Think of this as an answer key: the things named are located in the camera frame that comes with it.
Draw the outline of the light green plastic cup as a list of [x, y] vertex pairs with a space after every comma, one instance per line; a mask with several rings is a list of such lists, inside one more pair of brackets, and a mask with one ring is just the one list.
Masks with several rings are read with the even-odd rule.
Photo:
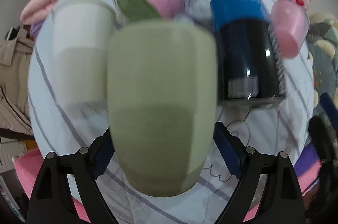
[[128, 183], [153, 197], [194, 186], [213, 139], [213, 35], [188, 22], [128, 25], [109, 43], [107, 83], [110, 134]]

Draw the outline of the small pink plastic cup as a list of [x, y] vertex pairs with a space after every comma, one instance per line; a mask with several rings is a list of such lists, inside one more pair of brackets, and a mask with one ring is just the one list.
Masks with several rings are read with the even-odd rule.
[[270, 19], [282, 57], [295, 58], [309, 29], [305, 9], [291, 0], [277, 0], [271, 9]]

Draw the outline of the white paper cup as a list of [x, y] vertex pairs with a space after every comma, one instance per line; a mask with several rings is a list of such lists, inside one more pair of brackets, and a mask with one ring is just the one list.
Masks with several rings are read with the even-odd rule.
[[108, 41], [116, 14], [99, 0], [69, 0], [53, 16], [53, 89], [58, 105], [70, 108], [106, 98]]

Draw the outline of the purple blanket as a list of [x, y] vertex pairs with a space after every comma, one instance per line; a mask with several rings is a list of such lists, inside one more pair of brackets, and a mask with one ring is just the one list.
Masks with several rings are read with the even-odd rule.
[[300, 157], [294, 164], [294, 170], [298, 178], [308, 177], [315, 179], [318, 177], [319, 169], [319, 156], [313, 143], [309, 143], [304, 147]]

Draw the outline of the white purple striped quilt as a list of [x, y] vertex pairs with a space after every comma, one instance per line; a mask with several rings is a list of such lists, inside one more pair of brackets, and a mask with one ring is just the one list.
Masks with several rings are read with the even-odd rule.
[[[112, 0], [101, 0], [112, 4]], [[262, 0], [271, 9], [276, 0]], [[206, 21], [210, 0], [197, 0], [178, 17], [181, 22]], [[45, 20], [30, 61], [29, 111], [41, 154], [73, 154], [89, 146], [108, 128], [106, 104], [69, 111], [56, 103], [53, 79], [53, 16]], [[263, 154], [285, 151], [292, 162], [301, 155], [313, 114], [313, 69], [308, 47], [283, 62], [287, 98], [277, 108], [231, 111], [218, 107], [217, 118], [240, 139]], [[182, 195], [143, 195], [126, 181], [117, 158], [110, 161], [98, 187], [120, 223], [214, 223], [228, 203], [237, 179], [228, 172], [215, 145], [210, 148], [198, 182]]]

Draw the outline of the pink bed sheet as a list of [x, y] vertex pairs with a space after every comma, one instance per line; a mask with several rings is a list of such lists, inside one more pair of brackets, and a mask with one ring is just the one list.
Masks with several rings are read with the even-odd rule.
[[90, 223], [84, 206], [70, 191], [67, 175], [73, 174], [73, 155], [38, 149], [14, 161], [19, 181], [29, 197], [27, 223]]

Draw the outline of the grey plush toy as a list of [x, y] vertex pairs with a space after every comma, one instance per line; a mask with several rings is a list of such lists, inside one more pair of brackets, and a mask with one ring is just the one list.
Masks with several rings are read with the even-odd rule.
[[319, 104], [319, 97], [323, 93], [327, 93], [334, 105], [337, 105], [337, 37], [326, 39], [308, 33], [306, 41], [313, 61], [315, 89], [313, 114], [322, 115], [324, 110]]

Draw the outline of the blue black metal can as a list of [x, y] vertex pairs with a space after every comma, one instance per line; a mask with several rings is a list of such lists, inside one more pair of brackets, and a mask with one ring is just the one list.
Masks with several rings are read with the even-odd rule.
[[211, 0], [217, 41], [218, 99], [276, 107], [286, 98], [283, 63], [262, 0]]

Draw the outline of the triangle pattern cushion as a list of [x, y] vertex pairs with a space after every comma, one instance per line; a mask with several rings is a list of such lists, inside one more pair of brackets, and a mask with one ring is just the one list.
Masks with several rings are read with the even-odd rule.
[[309, 34], [326, 39], [334, 39], [337, 37], [337, 19], [332, 13], [312, 14], [309, 21]]

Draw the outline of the beige jacket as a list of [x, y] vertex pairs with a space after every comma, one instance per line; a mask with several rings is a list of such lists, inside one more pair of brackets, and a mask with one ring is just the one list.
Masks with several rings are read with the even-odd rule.
[[1, 41], [1, 128], [32, 136], [27, 78], [34, 41]]

